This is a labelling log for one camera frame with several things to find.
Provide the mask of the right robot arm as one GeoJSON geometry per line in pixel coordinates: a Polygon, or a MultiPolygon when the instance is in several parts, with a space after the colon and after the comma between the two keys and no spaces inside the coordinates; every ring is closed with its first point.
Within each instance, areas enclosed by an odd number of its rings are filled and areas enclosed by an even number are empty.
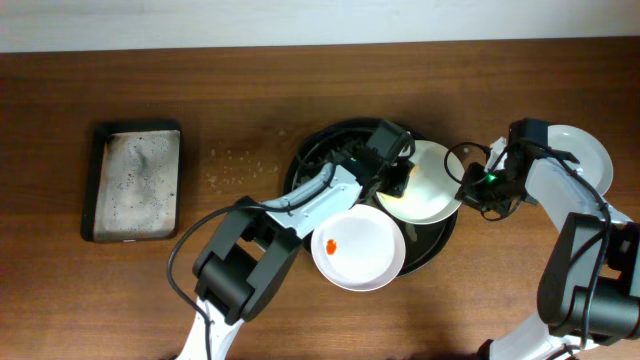
{"type": "Polygon", "coordinates": [[[639,226],[616,211],[578,171],[578,159],[510,155],[490,171],[474,162],[456,195],[506,218],[534,200],[559,232],[537,290],[537,309],[512,333],[487,340],[481,359],[572,359],[639,337],[639,226]]]}

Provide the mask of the green yellow sponge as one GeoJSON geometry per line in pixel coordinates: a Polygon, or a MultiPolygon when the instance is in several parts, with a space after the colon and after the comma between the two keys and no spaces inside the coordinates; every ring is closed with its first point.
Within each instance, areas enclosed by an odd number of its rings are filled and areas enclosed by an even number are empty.
{"type": "Polygon", "coordinates": [[[420,169],[419,165],[409,165],[407,166],[407,171],[406,171],[406,175],[405,175],[405,183],[408,183],[411,179],[412,176],[414,176],[420,169]]]}

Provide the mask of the white plate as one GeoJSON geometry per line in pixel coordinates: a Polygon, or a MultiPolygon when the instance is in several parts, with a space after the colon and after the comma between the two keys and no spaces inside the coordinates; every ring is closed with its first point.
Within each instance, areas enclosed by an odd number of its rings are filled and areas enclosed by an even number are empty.
{"type": "Polygon", "coordinates": [[[447,148],[427,140],[416,140],[416,150],[410,157],[414,167],[407,188],[400,198],[378,192],[377,200],[393,217],[411,224],[427,225],[442,221],[461,205],[455,199],[464,168],[460,160],[447,148]]]}

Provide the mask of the grey-green plate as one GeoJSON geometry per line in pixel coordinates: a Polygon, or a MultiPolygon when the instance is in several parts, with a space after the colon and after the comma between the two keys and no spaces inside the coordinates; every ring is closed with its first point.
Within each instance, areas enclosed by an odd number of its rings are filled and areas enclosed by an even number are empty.
{"type": "Polygon", "coordinates": [[[548,145],[554,150],[572,153],[579,160],[580,175],[600,195],[609,190],[614,176],[613,163],[608,151],[593,135],[569,125],[551,125],[548,145]]]}

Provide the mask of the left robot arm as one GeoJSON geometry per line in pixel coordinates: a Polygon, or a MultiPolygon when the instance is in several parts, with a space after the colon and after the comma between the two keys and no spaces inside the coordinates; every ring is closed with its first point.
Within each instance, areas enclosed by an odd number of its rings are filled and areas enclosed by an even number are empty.
{"type": "Polygon", "coordinates": [[[193,234],[222,219],[194,262],[196,296],[178,293],[196,312],[179,358],[225,358],[305,244],[318,270],[341,288],[366,292],[390,283],[403,266],[405,240],[389,215],[363,201],[380,189],[402,195],[413,167],[405,158],[336,155],[286,195],[262,203],[245,197],[189,228],[193,234]]]}

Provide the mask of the pink-white plate front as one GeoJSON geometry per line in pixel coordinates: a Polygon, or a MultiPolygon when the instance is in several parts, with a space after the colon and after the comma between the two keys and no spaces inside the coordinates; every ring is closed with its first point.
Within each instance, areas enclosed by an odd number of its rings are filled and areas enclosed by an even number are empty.
{"type": "Polygon", "coordinates": [[[310,249],[317,269],[329,282],[354,292],[389,284],[399,275],[406,256],[405,240],[394,220],[362,204],[317,227],[310,249]]]}

